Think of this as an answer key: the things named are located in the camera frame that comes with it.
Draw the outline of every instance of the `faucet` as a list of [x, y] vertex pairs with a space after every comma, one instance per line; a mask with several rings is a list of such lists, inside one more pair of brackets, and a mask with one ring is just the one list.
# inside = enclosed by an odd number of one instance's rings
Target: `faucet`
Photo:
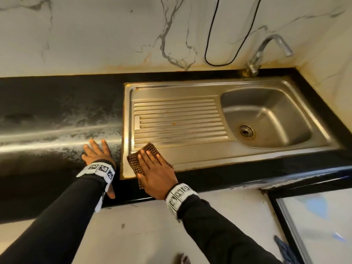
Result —
[[264, 48], [272, 39], [274, 39], [276, 43], [283, 49], [286, 57], [293, 55], [293, 51], [285, 42], [284, 38], [278, 34], [271, 34], [266, 37], [266, 39], [259, 46], [256, 53], [253, 55], [252, 59], [246, 64], [246, 69], [243, 71], [243, 75], [245, 77], [255, 77], [258, 75], [258, 70], [262, 65]]

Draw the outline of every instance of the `black sleeve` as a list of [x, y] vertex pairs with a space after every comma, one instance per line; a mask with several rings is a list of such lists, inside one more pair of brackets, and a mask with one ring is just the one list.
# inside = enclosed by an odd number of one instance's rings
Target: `black sleeve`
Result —
[[97, 175], [78, 178], [0, 255], [0, 263], [71, 263], [105, 186]]
[[211, 264], [282, 264], [197, 195], [182, 203], [177, 216]]

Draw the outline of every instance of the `marble wall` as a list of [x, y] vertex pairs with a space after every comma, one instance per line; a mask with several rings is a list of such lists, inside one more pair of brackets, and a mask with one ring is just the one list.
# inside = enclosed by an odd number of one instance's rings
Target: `marble wall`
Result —
[[[0, 0], [0, 77], [213, 70], [204, 61], [217, 0]], [[258, 0], [220, 0], [207, 59], [233, 58]], [[233, 64], [242, 68], [261, 41], [282, 35], [263, 67], [297, 66], [345, 14], [351, 0], [262, 0]]]
[[352, 132], [352, 8], [338, 18], [298, 70]]

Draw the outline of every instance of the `hand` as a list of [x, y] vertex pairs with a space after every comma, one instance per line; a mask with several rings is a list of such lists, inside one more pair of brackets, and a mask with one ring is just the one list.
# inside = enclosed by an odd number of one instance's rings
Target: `hand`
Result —
[[[109, 160], [116, 168], [116, 163], [111, 157], [109, 146], [105, 140], [101, 140], [101, 146], [103, 147], [103, 151], [99, 148], [99, 146], [96, 144], [96, 142], [93, 139], [90, 139], [89, 143], [90, 143], [90, 146], [93, 148], [93, 150], [90, 149], [90, 147], [87, 144], [85, 144], [84, 150], [86, 154], [82, 155], [82, 159], [86, 162], [87, 165], [93, 163], [95, 160]], [[107, 195], [111, 199], [115, 198], [115, 192], [114, 192], [114, 189], [112, 188], [112, 184], [110, 184], [109, 186]]]
[[145, 176], [137, 174], [137, 177], [148, 195], [163, 200], [171, 187], [177, 184], [177, 179], [174, 170], [165, 160], [160, 155], [156, 157], [157, 159], [149, 151], [140, 151], [138, 160]]

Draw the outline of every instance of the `ridged drainboard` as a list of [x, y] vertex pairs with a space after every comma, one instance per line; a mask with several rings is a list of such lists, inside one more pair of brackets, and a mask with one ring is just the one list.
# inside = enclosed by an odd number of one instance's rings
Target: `ridged drainboard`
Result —
[[214, 99], [136, 102], [134, 148], [179, 146], [228, 138]]

